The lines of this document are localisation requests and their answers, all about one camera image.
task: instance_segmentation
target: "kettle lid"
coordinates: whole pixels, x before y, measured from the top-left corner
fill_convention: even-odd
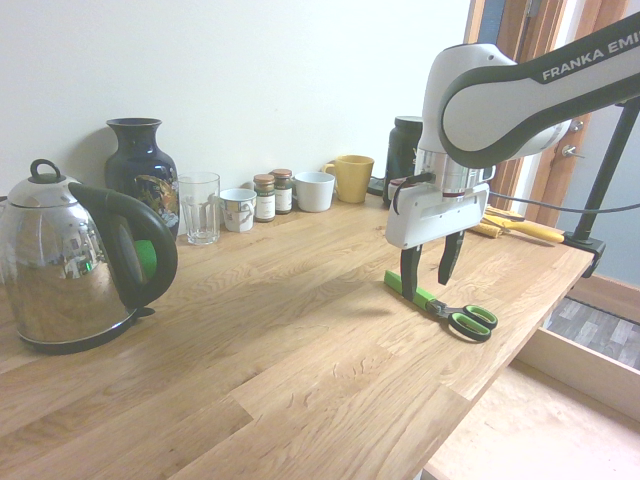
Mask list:
[[[50,166],[55,173],[38,172],[40,165]],[[8,200],[12,205],[27,208],[63,207],[77,203],[67,187],[70,182],[77,180],[62,175],[53,162],[34,160],[31,163],[31,177],[13,187]]]

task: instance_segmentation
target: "kettle base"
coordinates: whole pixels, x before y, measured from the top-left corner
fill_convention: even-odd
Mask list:
[[[129,318],[122,321],[118,325],[111,327],[109,330],[106,330],[92,337],[83,338],[81,340],[72,340],[69,342],[45,343],[23,337],[19,332],[18,335],[20,335],[20,340],[33,347],[38,352],[47,353],[49,355],[68,355],[70,353],[83,352],[85,350],[91,350],[92,348],[104,345],[105,343],[110,342],[114,338],[117,338],[124,332],[126,332],[129,327],[133,325],[136,320],[138,320],[138,318],[146,317],[147,315],[151,315],[153,313],[155,313],[155,311],[151,308],[140,308],[132,313]]]

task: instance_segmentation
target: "green object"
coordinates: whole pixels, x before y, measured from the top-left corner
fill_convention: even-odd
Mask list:
[[[384,274],[384,283],[402,295],[400,275],[387,270]],[[446,319],[453,329],[478,342],[489,340],[491,330],[498,324],[498,318],[482,307],[467,305],[463,308],[451,308],[420,287],[416,289],[413,303],[438,318]]]
[[[156,266],[158,265],[153,244],[150,240],[136,240],[135,245],[145,276],[147,279],[153,278],[156,274]]]

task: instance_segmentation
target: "white robot link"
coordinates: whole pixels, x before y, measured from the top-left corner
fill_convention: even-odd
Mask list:
[[[449,48],[429,73],[415,176],[396,190],[389,243],[412,300],[422,244],[446,237],[449,280],[464,230],[480,223],[498,163],[557,143],[572,118],[640,95],[640,13],[516,64],[494,45]]]

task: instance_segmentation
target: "electric kettle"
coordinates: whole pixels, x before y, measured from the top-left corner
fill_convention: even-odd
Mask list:
[[[48,165],[55,173],[40,173]],[[8,195],[0,217],[0,272],[22,340],[39,351],[102,345],[150,309],[171,285],[178,253],[171,232],[132,197],[82,185],[49,160]],[[129,224],[153,245],[147,278]]]

